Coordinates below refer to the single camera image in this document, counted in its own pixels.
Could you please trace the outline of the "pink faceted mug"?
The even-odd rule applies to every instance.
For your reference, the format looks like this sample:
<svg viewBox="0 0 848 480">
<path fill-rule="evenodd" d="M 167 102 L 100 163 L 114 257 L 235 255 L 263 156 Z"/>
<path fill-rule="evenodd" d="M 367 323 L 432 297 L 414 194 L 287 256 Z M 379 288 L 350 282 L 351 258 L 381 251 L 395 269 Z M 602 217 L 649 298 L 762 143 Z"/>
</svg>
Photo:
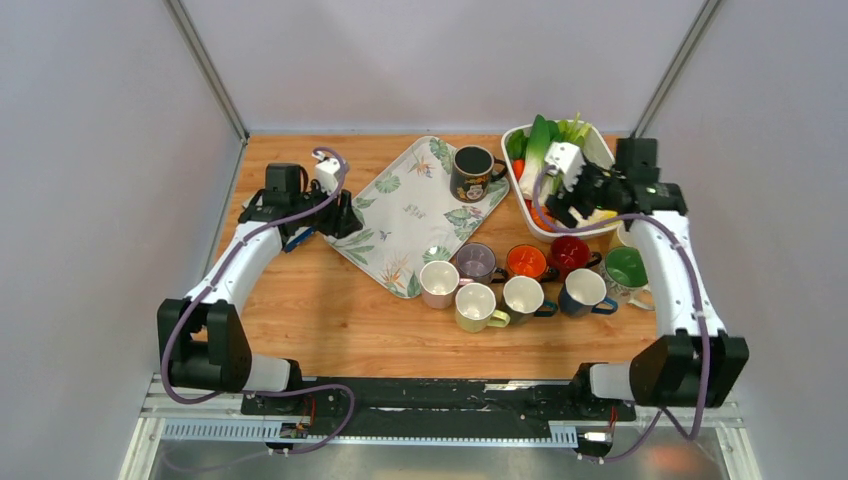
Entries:
<svg viewBox="0 0 848 480">
<path fill-rule="evenodd" d="M 471 278 L 463 277 L 452 263 L 443 260 L 426 263 L 418 279 L 423 300 L 433 309 L 449 308 L 457 290 L 474 282 Z"/>
</svg>

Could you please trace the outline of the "black floral mug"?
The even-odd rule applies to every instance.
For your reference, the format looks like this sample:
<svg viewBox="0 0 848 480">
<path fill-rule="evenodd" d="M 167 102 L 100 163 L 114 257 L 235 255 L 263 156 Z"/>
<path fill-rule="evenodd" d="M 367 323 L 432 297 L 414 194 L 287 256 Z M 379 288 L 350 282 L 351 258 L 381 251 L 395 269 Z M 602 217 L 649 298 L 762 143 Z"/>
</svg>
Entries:
<svg viewBox="0 0 848 480">
<path fill-rule="evenodd" d="M 451 157 L 450 193 L 463 203 L 479 202 L 489 184 L 507 173 L 507 163 L 489 150 L 477 145 L 460 147 Z"/>
</svg>

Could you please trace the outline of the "purple mug black handle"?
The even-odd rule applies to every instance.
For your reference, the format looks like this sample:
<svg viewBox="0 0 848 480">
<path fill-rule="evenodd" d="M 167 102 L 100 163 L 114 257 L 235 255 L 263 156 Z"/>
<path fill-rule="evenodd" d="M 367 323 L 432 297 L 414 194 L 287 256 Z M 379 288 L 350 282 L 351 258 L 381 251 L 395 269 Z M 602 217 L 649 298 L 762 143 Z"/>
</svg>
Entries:
<svg viewBox="0 0 848 480">
<path fill-rule="evenodd" d="M 503 284 L 510 278 L 509 273 L 498 266 L 494 251 L 482 243 L 463 245 L 455 255 L 455 265 L 461 277 L 481 284 Z"/>
</svg>

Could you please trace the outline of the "dark blue faceted mug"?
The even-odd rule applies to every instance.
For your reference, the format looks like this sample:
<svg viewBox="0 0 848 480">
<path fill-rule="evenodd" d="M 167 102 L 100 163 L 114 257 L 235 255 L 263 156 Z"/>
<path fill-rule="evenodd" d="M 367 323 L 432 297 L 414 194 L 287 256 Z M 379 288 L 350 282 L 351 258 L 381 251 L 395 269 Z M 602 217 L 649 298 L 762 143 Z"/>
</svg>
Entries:
<svg viewBox="0 0 848 480">
<path fill-rule="evenodd" d="M 588 268 L 573 270 L 566 276 L 558 295 L 558 307 L 571 318 L 612 315 L 618 311 L 618 303 L 608 296 L 604 279 Z"/>
</svg>

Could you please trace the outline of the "pale yellow mug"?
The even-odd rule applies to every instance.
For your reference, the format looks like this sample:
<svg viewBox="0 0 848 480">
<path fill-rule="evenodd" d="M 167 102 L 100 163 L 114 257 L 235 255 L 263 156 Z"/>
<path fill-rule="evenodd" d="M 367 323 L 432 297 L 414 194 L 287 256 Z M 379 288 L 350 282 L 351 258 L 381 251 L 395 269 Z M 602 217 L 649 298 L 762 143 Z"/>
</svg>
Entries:
<svg viewBox="0 0 848 480">
<path fill-rule="evenodd" d="M 635 242 L 624 224 L 619 224 L 608 243 L 608 249 L 619 247 L 635 248 Z"/>
</svg>

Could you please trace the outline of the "lime green faceted mug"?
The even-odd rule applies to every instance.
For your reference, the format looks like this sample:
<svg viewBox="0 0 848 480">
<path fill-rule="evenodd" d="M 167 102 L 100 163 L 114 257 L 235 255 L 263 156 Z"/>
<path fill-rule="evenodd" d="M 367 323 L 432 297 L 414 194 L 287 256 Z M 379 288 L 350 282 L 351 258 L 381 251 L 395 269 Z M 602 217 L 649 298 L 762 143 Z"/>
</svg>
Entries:
<svg viewBox="0 0 848 480">
<path fill-rule="evenodd" d="M 462 330 L 478 333 L 488 327 L 505 328 L 511 317 L 497 308 L 496 295 L 489 286 L 469 283 L 455 295 L 455 321 Z"/>
</svg>

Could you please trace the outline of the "red mug black handle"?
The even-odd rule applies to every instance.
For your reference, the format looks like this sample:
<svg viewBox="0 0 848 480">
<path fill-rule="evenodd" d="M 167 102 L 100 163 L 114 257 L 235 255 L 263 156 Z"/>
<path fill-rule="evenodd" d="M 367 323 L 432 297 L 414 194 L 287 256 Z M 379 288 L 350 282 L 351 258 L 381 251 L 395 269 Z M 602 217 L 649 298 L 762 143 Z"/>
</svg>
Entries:
<svg viewBox="0 0 848 480">
<path fill-rule="evenodd" d="M 547 261 L 559 272 L 559 278 L 564 280 L 574 270 L 596 267 L 601 263 L 602 255 L 592 251 L 580 238 L 562 236 L 550 244 Z"/>
</svg>

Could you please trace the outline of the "large floral cream mug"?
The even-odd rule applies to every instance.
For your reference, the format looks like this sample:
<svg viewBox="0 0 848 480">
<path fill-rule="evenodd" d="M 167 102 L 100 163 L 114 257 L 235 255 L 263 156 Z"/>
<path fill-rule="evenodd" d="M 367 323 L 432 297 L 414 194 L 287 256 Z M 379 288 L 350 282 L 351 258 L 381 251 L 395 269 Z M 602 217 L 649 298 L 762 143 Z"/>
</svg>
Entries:
<svg viewBox="0 0 848 480">
<path fill-rule="evenodd" d="M 610 249 L 599 266 L 607 296 L 619 307 L 632 305 L 654 311 L 652 292 L 640 252 L 633 247 Z"/>
</svg>

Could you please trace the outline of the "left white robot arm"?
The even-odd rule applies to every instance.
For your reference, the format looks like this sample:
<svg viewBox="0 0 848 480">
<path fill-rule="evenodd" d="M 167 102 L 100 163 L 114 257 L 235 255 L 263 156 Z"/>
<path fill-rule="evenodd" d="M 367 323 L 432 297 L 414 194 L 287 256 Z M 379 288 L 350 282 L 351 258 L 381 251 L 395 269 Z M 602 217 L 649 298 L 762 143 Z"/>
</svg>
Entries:
<svg viewBox="0 0 848 480">
<path fill-rule="evenodd" d="M 306 388 L 293 360 L 252 351 L 240 315 L 270 262 L 309 233 L 342 239 L 362 229 L 344 189 L 347 162 L 319 149 L 312 175 L 294 163 L 272 163 L 265 184 L 243 207 L 235 233 L 209 273 L 180 298 L 164 300 L 156 320 L 161 376 L 168 395 L 179 387 L 220 393 L 267 393 L 282 414 L 300 410 Z"/>
</svg>

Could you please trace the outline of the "dark green faceted mug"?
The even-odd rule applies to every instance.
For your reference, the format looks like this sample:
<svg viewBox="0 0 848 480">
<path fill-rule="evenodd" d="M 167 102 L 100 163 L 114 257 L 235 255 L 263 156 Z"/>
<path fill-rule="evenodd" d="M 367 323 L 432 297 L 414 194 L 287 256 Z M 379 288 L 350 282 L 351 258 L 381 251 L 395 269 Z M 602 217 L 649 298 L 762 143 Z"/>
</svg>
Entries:
<svg viewBox="0 0 848 480">
<path fill-rule="evenodd" d="M 553 317 L 559 311 L 556 302 L 546 299 L 537 280 L 521 275 L 504 284 L 499 308 L 509 316 L 510 326 L 522 325 L 531 318 Z"/>
</svg>

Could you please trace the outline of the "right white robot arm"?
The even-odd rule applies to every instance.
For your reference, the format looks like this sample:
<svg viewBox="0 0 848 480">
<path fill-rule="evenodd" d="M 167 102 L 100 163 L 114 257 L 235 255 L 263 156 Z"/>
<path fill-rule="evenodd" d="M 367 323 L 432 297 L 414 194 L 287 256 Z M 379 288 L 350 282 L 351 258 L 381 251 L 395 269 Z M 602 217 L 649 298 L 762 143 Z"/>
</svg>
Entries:
<svg viewBox="0 0 848 480">
<path fill-rule="evenodd" d="M 570 392 L 573 410 L 595 418 L 611 400 L 640 406 L 722 406 L 749 359 L 744 338 L 731 336 L 708 299 L 691 247 L 688 208 L 679 185 L 660 179 L 657 142 L 617 142 L 610 167 L 591 162 L 570 143 L 553 143 L 544 176 L 561 186 L 534 197 L 555 218 L 554 229 L 582 232 L 578 220 L 595 209 L 615 212 L 641 255 L 655 305 L 658 338 L 624 363 L 584 364 Z"/>
</svg>

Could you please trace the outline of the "orange mug black handle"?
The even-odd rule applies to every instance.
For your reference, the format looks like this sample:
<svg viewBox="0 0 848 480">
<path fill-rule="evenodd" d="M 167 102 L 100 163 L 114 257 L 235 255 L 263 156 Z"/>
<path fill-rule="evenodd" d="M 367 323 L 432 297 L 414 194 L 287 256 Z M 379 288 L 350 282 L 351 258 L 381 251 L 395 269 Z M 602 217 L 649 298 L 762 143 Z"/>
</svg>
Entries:
<svg viewBox="0 0 848 480">
<path fill-rule="evenodd" d="M 512 275 L 530 277 L 540 283 L 556 281 L 560 271 L 549 264 L 546 255 L 529 244 L 514 246 L 506 255 L 507 270 Z"/>
</svg>

